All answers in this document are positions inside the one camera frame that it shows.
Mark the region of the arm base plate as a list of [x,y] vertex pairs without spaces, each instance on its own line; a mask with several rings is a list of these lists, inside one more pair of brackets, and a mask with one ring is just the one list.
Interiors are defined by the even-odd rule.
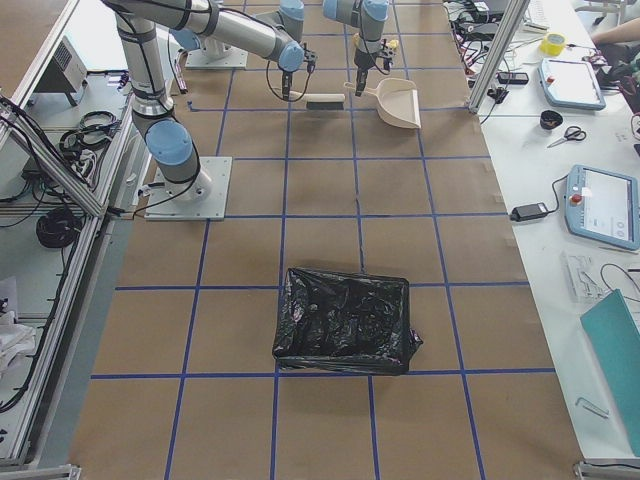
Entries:
[[166,183],[157,169],[154,182],[161,186],[150,191],[144,217],[153,221],[223,220],[231,171],[231,157],[201,157],[199,176],[185,193],[180,194],[189,183]]
[[193,50],[186,60],[186,68],[192,70],[245,69],[248,53],[236,47],[225,51]]

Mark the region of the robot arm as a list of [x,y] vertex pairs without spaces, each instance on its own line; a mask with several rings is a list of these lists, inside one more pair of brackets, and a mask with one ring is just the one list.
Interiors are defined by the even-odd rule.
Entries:
[[387,0],[324,0],[323,15],[341,24],[356,28],[358,40],[354,62],[357,67],[355,95],[361,96],[367,85],[368,73],[376,68],[388,75],[393,51],[382,38],[388,19]]
[[165,86],[156,28],[168,28],[196,69],[233,67],[236,55],[252,53],[282,73],[279,97],[297,101],[290,91],[301,67],[312,71],[315,55],[301,43],[304,5],[283,1],[256,17],[224,7],[220,1],[109,1],[117,21],[134,94],[133,121],[164,177],[169,197],[205,197],[210,181],[187,129],[175,118]]

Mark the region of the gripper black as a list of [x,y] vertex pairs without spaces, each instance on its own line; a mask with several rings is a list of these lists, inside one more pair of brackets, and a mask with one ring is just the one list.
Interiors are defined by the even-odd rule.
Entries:
[[355,35],[354,43],[356,47],[354,62],[357,67],[355,94],[362,95],[371,69],[377,69],[383,75],[390,73],[395,50],[387,39],[368,41]]
[[287,43],[279,56],[279,69],[282,71],[281,92],[284,100],[290,99],[293,73],[306,65],[307,74],[311,75],[316,67],[317,55],[303,43]]

